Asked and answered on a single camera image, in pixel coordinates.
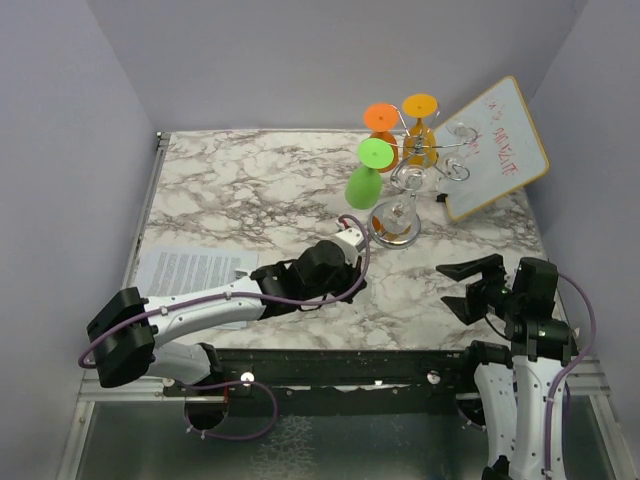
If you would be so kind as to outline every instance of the screw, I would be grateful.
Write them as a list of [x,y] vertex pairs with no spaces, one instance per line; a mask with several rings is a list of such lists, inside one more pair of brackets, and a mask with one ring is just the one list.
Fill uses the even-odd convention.
[[[244,372],[242,375],[240,375],[240,380],[242,380],[243,382],[253,382],[255,381],[255,377],[251,372]],[[249,383],[242,384],[242,386],[244,387],[248,387],[249,385],[250,385]]]
[[427,373],[427,380],[429,380],[429,383],[431,385],[437,385],[442,379],[440,378],[440,374],[438,372],[436,372],[435,370],[431,370],[429,373]]

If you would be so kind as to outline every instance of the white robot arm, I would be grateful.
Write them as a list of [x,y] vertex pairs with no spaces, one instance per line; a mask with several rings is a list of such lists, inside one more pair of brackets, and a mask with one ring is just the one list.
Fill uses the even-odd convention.
[[[566,480],[562,456],[563,372],[577,349],[570,327],[551,317],[558,282],[555,265],[535,258],[521,259],[513,289],[506,287],[500,255],[436,268],[456,281],[481,273],[481,280],[467,285],[465,297],[442,300],[466,325],[488,313],[502,318],[507,325],[506,338],[511,341],[510,351],[484,342],[474,342],[470,347],[471,358],[478,363],[473,377],[489,435],[488,467],[482,480]],[[546,416],[551,402],[549,422]]]
[[[142,375],[172,378],[193,385],[213,373],[215,353],[204,345],[174,340],[230,322],[285,315],[301,305],[343,301],[366,287],[360,253],[366,232],[345,228],[321,240],[295,260],[258,268],[228,285],[171,297],[141,298],[138,289],[118,292],[87,327],[100,384],[124,385]],[[331,300],[309,302],[332,295]]]

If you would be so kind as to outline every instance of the gray wall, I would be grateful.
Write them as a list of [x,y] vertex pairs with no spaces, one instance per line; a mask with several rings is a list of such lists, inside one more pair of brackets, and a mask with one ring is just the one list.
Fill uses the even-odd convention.
[[[591,0],[531,102],[551,161],[529,189],[551,258],[590,293],[598,353],[640,465],[640,2]],[[572,322],[585,310],[562,290]]]
[[527,98],[586,0],[88,0],[163,130],[359,127],[428,90],[454,112],[505,75]]
[[154,129],[82,0],[0,2],[0,470],[51,479]]

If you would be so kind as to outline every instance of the marble countertop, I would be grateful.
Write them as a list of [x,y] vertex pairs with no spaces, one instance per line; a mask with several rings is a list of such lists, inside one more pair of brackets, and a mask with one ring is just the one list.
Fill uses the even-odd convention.
[[[140,254],[153,245],[190,245],[257,251],[261,265],[299,256],[336,231],[341,213],[366,220],[368,211],[354,211],[344,199],[364,138],[343,131],[174,133]],[[393,193],[387,185],[383,197]],[[435,266],[500,253],[507,271],[514,271],[520,257],[544,256],[526,195],[518,191],[454,223],[435,193],[427,194],[418,214],[422,233],[410,248],[372,244],[369,286],[353,304],[179,341],[221,348],[436,350],[465,348],[474,339],[504,343],[485,322],[467,327],[446,308],[440,297],[462,295],[464,285]]]

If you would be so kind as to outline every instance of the red writing on whiteboard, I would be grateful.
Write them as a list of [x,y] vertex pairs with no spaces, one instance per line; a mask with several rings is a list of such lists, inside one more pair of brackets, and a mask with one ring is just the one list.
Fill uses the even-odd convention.
[[469,158],[469,157],[473,157],[474,155],[477,155],[480,153],[480,145],[478,145],[478,140],[480,140],[482,138],[482,134],[479,133],[478,137],[476,138],[475,142],[471,143],[469,145],[469,151],[467,152],[467,154],[464,156],[464,158]]
[[484,99],[484,103],[491,110],[491,125],[499,121],[504,115],[504,104],[498,103],[493,95],[489,95]]
[[518,172],[518,167],[514,163],[515,152],[511,148],[509,142],[509,135],[504,128],[500,127],[493,132],[493,141],[500,150],[498,151],[498,158],[500,159],[500,167],[502,168],[503,175],[515,175]]

